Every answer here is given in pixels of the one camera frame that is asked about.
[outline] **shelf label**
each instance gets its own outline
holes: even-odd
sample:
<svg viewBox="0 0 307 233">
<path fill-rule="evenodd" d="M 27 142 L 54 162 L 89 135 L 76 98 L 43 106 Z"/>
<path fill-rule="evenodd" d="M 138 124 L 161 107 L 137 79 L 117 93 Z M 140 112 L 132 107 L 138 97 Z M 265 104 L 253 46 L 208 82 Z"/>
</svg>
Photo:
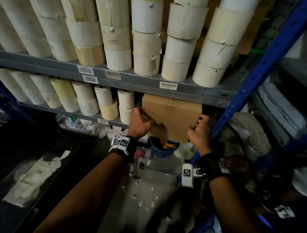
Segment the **shelf label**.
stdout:
<svg viewBox="0 0 307 233">
<path fill-rule="evenodd" d="M 97 119 L 98 123 L 109 124 L 107 120 Z"/>
<path fill-rule="evenodd" d="M 177 90 L 178 83 L 160 82 L 160 88 L 168 90 Z"/>
<path fill-rule="evenodd" d="M 115 80 L 119 80 L 119 81 L 122 80 L 122 78 L 120 77 L 120 73 L 118 73 L 118 72 L 105 70 L 104 73 L 106 75 L 106 78 L 115 79 Z"/>
<path fill-rule="evenodd" d="M 84 82 L 96 83 L 98 84 L 97 77 L 89 76 L 89 75 L 82 75 Z"/>
<path fill-rule="evenodd" d="M 77 65 L 80 74 L 89 74 L 94 75 L 94 71 L 92 67 Z"/>
</svg>

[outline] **gray shelf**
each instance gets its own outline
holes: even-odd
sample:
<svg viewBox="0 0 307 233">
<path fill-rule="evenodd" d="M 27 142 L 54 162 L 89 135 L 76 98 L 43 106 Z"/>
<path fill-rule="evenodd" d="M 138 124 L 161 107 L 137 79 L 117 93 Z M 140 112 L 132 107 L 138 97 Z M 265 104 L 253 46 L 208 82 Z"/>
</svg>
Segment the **gray shelf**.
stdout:
<svg viewBox="0 0 307 233">
<path fill-rule="evenodd" d="M 290 140 L 289 134 L 284 130 L 284 128 L 277 122 L 277 120 L 270 113 L 268 108 L 262 102 L 260 96 L 257 92 L 254 92 L 252 99 L 257 106 L 260 115 L 264 118 L 265 122 L 269 126 L 272 134 L 276 138 L 277 142 L 282 146 L 286 146 Z"/>
<path fill-rule="evenodd" d="M 62 62 L 52 57 L 38 58 L 23 53 L 9 53 L 0 51 L 0 65 L 13 69 L 25 70 L 56 77 L 84 81 L 83 74 L 79 73 L 78 61 Z M 124 88 L 132 91 L 164 96 L 179 100 L 185 100 L 200 104 L 226 108 L 234 98 L 241 86 L 242 77 L 240 73 L 232 73 L 223 78 L 221 84 L 216 88 L 205 88 L 193 82 L 192 77 L 187 77 L 177 83 L 177 90 L 161 89 L 160 82 L 170 82 L 162 78 L 161 74 L 153 77 L 144 77 L 134 73 L 133 69 L 117 72 L 120 75 L 112 79 L 106 78 L 106 71 L 111 71 L 106 65 L 93 67 L 94 76 L 101 85 Z"/>
<path fill-rule="evenodd" d="M 307 60 L 284 57 L 279 62 L 280 67 L 307 87 Z"/>
<path fill-rule="evenodd" d="M 47 111 L 51 113 L 59 113 L 63 114 L 68 117 L 77 117 L 85 120 L 91 120 L 98 122 L 98 119 L 104 120 L 101 116 L 101 113 L 98 113 L 97 115 L 94 116 L 84 116 L 80 111 L 73 112 L 73 113 L 68 113 L 64 110 L 63 107 L 57 108 L 57 109 L 52 109 L 50 108 L 47 104 L 44 105 L 34 105 L 34 104 L 29 104 L 29 103 L 24 103 L 24 102 L 18 102 L 20 106 L 28 107 L 28 108 L 33 108 L 33 109 L 38 109 L 42 111 Z M 115 120 L 108 120 L 109 125 L 113 126 L 118 126 L 122 128 L 129 128 L 129 125 L 124 124 L 120 121 L 120 117 L 116 118 Z"/>
</svg>

